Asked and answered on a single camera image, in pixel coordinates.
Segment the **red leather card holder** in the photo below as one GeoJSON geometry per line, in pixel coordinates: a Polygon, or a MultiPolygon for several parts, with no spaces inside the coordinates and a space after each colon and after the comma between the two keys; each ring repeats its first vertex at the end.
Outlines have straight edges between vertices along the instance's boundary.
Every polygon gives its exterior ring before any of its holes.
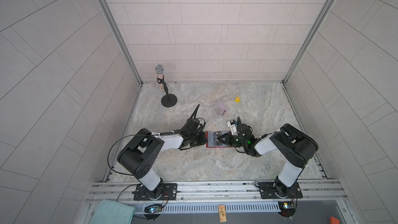
{"type": "Polygon", "coordinates": [[[224,134],[231,133],[230,131],[206,131],[208,142],[206,148],[230,148],[230,146],[218,141],[218,137],[224,134]]]}

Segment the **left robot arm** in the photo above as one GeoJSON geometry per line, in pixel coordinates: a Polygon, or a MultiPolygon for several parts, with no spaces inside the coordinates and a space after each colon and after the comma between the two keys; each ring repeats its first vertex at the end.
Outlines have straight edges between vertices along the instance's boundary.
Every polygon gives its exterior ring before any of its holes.
{"type": "Polygon", "coordinates": [[[168,133],[153,133],[143,128],[119,152],[117,161],[156,197],[163,185],[163,179],[152,169],[159,153],[206,144],[205,126],[203,118],[195,118],[187,120],[182,129],[168,133]]]}

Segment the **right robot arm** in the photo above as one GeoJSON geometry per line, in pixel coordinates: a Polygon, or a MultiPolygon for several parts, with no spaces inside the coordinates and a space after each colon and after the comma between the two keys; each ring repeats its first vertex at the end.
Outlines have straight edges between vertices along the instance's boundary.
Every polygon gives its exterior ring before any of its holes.
{"type": "Polygon", "coordinates": [[[230,147],[243,148],[244,153],[252,157],[260,157],[274,150],[285,157],[285,165],[274,181],[274,189],[281,198],[296,184],[309,160],[319,149],[315,140],[288,123],[278,131],[259,138],[253,135],[252,128],[242,123],[240,118],[230,121],[229,127],[231,131],[218,136],[217,141],[230,147]]]}

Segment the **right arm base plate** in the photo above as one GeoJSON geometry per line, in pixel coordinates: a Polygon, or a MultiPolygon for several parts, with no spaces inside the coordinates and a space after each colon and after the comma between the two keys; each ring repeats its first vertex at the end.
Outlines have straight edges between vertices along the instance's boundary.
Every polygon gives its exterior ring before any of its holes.
{"type": "Polygon", "coordinates": [[[281,182],[255,182],[259,189],[262,199],[301,199],[303,194],[296,181],[291,187],[285,186],[281,182]]]}

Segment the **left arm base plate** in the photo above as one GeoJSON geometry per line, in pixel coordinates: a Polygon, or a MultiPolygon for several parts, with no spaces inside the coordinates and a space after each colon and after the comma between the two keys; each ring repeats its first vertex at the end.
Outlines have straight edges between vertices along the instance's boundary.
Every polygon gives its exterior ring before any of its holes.
{"type": "Polygon", "coordinates": [[[154,190],[149,190],[143,185],[136,187],[134,193],[135,201],[156,201],[156,200],[176,200],[176,183],[161,182],[154,190]]]}

